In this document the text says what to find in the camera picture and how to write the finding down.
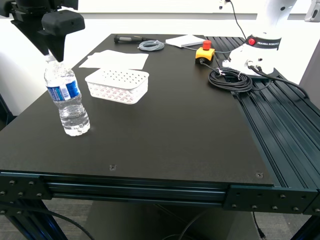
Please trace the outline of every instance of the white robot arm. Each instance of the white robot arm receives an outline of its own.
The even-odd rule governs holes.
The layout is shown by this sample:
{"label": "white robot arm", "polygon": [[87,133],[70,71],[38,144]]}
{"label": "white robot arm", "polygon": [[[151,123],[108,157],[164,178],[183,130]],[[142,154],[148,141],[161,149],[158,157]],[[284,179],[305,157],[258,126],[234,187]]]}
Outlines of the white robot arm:
{"label": "white robot arm", "polygon": [[[274,71],[274,59],[281,42],[278,28],[288,19],[297,0],[267,0],[258,13],[256,31],[247,37],[246,42],[230,53],[224,67],[238,70],[244,74],[257,75],[248,69],[248,63],[260,66],[266,74]],[[312,0],[305,17],[306,22],[320,22],[320,0]]]}
{"label": "white robot arm", "polygon": [[306,22],[320,22],[320,0],[312,0],[309,11],[307,12],[304,20]]}

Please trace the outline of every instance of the white box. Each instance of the white box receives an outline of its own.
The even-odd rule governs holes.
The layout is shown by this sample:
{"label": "white box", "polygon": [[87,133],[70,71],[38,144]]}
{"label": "white box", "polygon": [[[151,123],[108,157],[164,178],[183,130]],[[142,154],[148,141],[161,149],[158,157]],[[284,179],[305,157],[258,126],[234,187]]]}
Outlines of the white box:
{"label": "white box", "polygon": [[92,97],[135,104],[148,91],[149,73],[101,68],[85,78]]}

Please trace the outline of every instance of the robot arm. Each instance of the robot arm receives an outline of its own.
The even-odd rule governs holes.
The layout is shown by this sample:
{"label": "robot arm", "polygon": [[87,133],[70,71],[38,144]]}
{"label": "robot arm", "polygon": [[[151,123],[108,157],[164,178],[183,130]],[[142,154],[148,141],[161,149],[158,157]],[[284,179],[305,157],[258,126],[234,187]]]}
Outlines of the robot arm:
{"label": "robot arm", "polygon": [[[248,63],[252,63],[271,74],[282,37],[279,27],[288,19],[296,2],[297,0],[266,0],[256,19],[256,30],[246,39],[245,44],[230,53],[229,60],[224,61],[223,66],[247,75],[257,75],[248,68]],[[319,8],[320,0],[312,0],[305,21],[320,22]]]}
{"label": "robot arm", "polygon": [[304,20],[306,22],[320,22],[320,0],[312,0],[309,11],[307,12]]}
{"label": "robot arm", "polygon": [[85,28],[84,18],[61,7],[78,9],[78,0],[0,0],[0,15],[9,17],[43,55],[64,60],[66,35]]}

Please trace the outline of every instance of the screwdriver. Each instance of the screwdriver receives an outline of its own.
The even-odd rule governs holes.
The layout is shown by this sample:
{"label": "screwdriver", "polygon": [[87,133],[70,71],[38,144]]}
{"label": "screwdriver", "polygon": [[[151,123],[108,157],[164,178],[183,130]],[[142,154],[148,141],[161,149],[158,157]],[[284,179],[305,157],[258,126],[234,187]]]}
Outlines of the screwdriver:
{"label": "screwdriver", "polygon": [[144,41],[155,40],[153,38],[141,37],[141,36],[129,36],[129,35],[114,35],[114,42],[130,42],[130,43],[142,43]]}

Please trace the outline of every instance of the red button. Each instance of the red button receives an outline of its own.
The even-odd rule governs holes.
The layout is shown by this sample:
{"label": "red button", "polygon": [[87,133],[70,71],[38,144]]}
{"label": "red button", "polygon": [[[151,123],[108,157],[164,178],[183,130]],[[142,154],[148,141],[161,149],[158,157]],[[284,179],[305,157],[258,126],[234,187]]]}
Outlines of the red button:
{"label": "red button", "polygon": [[209,41],[209,40],[203,41],[202,48],[203,48],[203,50],[209,50],[211,48],[211,41]]}
{"label": "red button", "polygon": [[253,38],[250,38],[248,40],[248,44],[250,44],[251,46],[255,45],[256,44],[256,40],[254,40]]}

